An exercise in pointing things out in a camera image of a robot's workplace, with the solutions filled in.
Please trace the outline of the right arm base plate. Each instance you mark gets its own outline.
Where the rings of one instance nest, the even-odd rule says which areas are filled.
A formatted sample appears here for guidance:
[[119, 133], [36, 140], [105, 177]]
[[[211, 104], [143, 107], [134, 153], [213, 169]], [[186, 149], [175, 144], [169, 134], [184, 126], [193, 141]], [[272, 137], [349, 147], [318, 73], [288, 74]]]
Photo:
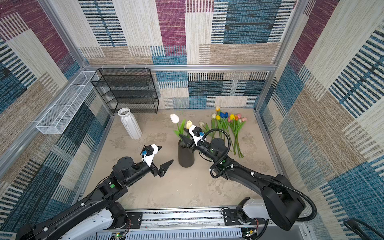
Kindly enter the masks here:
[[236, 209], [224, 207], [221, 208], [220, 213], [224, 217], [226, 226], [257, 225], [259, 223], [257, 219], [251, 219], [245, 213]]

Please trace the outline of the black cylindrical vase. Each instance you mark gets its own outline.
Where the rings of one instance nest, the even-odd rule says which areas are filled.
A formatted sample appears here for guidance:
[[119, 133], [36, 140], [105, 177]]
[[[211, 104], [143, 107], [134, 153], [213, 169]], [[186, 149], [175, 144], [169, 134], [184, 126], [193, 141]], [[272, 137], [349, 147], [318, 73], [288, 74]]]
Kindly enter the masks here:
[[190, 152], [181, 140], [178, 142], [178, 159], [183, 168], [189, 168], [195, 163], [194, 153]]

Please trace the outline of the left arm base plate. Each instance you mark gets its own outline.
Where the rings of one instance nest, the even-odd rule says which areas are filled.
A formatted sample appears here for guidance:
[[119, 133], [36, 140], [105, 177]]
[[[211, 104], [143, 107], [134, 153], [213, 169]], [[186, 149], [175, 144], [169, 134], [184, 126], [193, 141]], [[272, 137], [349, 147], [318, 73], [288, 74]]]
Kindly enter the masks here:
[[142, 224], [143, 212], [127, 212], [118, 216], [112, 223], [113, 229], [139, 229]]

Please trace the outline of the light pink tulip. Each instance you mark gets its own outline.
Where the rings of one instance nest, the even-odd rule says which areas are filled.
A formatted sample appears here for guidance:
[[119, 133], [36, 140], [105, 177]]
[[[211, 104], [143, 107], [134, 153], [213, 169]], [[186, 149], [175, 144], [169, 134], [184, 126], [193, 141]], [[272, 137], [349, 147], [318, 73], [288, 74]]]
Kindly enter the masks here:
[[235, 136], [236, 139], [239, 138], [239, 132], [243, 128], [244, 124], [246, 123], [247, 118], [237, 119], [235, 121]]

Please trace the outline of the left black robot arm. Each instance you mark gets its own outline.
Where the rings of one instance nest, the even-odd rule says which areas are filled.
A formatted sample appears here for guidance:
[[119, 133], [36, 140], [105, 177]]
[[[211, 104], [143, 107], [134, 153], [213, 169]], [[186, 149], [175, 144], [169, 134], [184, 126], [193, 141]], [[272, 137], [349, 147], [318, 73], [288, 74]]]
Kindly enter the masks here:
[[131, 157], [123, 157], [113, 166], [112, 172], [86, 197], [60, 214], [36, 225], [22, 226], [16, 235], [18, 240], [82, 240], [110, 227], [122, 229], [128, 226], [126, 210], [118, 202], [128, 188], [146, 174], [163, 177], [174, 162], [170, 160], [160, 167], [154, 156], [161, 147], [145, 146], [142, 160], [135, 163]]

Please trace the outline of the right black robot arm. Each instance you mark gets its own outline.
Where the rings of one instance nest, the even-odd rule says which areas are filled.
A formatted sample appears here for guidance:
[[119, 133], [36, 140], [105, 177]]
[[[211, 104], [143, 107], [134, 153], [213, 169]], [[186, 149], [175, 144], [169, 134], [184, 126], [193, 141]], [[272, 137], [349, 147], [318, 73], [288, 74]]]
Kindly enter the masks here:
[[273, 177], [246, 168], [229, 157], [229, 148], [222, 139], [214, 138], [208, 142], [204, 136], [179, 136], [188, 149], [198, 151], [213, 162], [210, 167], [212, 178], [235, 181], [260, 195], [267, 218], [281, 229], [289, 231], [295, 222], [308, 222], [317, 215], [314, 202], [295, 189], [285, 176]]

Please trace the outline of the orange yellow tulip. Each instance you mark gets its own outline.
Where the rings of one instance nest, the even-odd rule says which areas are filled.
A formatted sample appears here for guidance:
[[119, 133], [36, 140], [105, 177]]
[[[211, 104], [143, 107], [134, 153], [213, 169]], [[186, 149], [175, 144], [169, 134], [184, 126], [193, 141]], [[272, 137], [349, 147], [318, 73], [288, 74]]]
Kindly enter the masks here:
[[241, 118], [238, 117], [238, 115], [230, 115], [230, 127], [232, 129], [232, 132], [234, 134], [234, 154], [238, 154], [239, 158], [243, 158], [244, 155], [241, 152], [240, 144], [239, 144], [239, 133], [240, 130], [243, 128], [244, 122]]

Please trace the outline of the cream white tulip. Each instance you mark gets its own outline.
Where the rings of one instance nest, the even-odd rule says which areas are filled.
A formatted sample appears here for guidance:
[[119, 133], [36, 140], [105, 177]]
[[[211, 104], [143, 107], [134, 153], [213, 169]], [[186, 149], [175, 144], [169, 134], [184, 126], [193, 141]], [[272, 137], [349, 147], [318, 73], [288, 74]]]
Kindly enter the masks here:
[[186, 129], [190, 129], [190, 127], [193, 125], [193, 122], [192, 121], [187, 121], [186, 123]]

